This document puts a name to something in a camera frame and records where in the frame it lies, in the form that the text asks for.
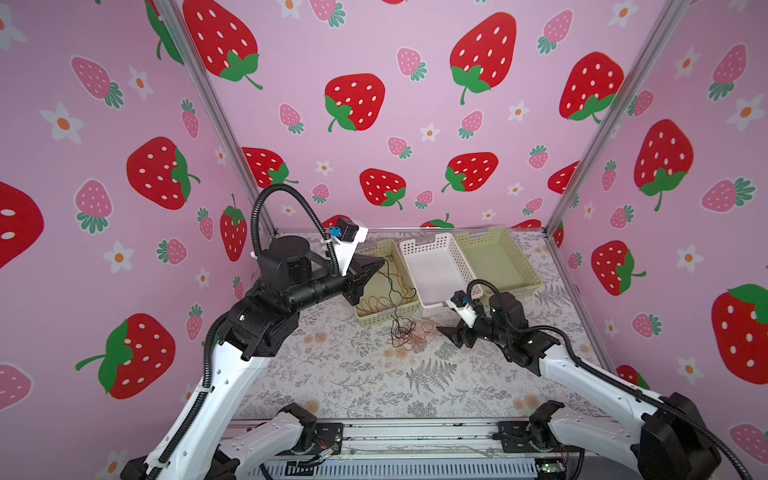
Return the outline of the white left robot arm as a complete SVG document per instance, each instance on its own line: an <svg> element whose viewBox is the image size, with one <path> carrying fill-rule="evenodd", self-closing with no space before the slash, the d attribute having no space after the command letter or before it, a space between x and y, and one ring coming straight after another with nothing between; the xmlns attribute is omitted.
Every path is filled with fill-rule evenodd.
<svg viewBox="0 0 768 480"><path fill-rule="evenodd" d="M276 192L298 201L321 234L324 254L300 236L279 237L262 247L261 209ZM258 278L211 325L203 342L202 378L165 438L148 456L129 461L121 478L237 479L282 452L311 449L317 418L296 403L233 440L223 435L248 389L297 329L301 312L337 296L357 305L384 261L357 253L366 227L341 218L324 228L306 199L284 184L258 195L250 230Z"/></svg>

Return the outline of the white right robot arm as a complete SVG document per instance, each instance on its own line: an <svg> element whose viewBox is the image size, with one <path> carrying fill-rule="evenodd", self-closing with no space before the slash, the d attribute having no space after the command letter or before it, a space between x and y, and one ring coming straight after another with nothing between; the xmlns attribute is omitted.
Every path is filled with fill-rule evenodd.
<svg viewBox="0 0 768 480"><path fill-rule="evenodd" d="M492 290L487 305L472 296L480 284ZM708 479L722 461L740 478L750 478L744 463L706 427L690 399L643 389L583 360L562 330L529 325L513 294L473 280L446 304L460 321L439 330L456 347L490 342L507 362L576 392L602 411L602 417L588 419L562 402L543 403L520 436L536 450L578 447L631 468L644 479Z"/></svg>

